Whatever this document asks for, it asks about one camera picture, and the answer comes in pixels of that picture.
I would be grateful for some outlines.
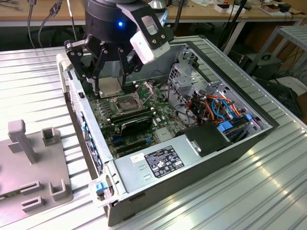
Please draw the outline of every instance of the open computer chassis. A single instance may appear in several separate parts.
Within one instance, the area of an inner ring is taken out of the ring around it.
[[[190,41],[171,43],[125,88],[119,69],[106,63],[99,96],[68,71],[83,153],[95,171],[90,192],[109,226],[238,160],[278,126]]]

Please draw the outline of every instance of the white sticker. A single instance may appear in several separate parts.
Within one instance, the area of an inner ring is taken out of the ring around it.
[[[150,35],[155,35],[157,33],[157,29],[153,24],[147,27],[147,31]]]
[[[139,153],[137,155],[134,155],[134,156],[130,157],[130,159],[131,159],[132,163],[136,163],[136,162],[142,161],[142,160],[145,159],[144,158],[144,153],[141,152],[141,153]]]

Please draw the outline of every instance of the metal shelf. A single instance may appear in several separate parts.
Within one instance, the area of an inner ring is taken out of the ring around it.
[[[307,228],[307,127],[208,40],[191,40],[280,124],[236,162],[112,229]],[[88,192],[90,175],[61,92],[55,55],[63,48],[0,53],[0,121],[33,113],[29,132],[61,131],[74,198],[3,229],[109,229]],[[199,68],[214,80],[204,65]],[[7,138],[0,129],[0,138]]]

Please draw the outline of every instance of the wooden table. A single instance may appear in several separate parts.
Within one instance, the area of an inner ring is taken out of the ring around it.
[[[0,27],[3,26],[27,26],[27,18],[29,12],[29,4],[26,0],[19,0],[22,11],[8,9],[0,6]],[[49,14],[49,9],[53,6],[56,0],[38,0],[37,5],[34,6],[31,26],[40,26],[42,21]],[[298,14],[293,17],[275,16],[272,17],[259,9],[259,5],[252,5],[250,11],[246,11],[239,16],[238,25],[234,30],[233,35],[229,39],[224,53],[228,54],[231,47],[235,43],[237,37],[242,31],[246,22],[284,22],[294,21],[294,25],[300,25],[306,15]],[[71,0],[71,7],[76,25],[84,25],[84,0]],[[173,23],[177,14],[176,6],[168,7],[169,17],[167,23]],[[187,7],[184,7],[180,17],[181,23],[214,23],[214,22],[227,22],[229,19],[228,13],[219,13],[212,5],[203,7],[194,2],[189,2]],[[71,25],[71,18],[68,12],[66,1],[63,1],[62,8],[58,15],[46,23],[46,25]]]

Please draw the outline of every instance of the warning label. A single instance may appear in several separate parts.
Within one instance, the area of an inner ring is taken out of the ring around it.
[[[145,155],[145,159],[156,178],[165,176],[184,166],[182,160],[171,145]]]

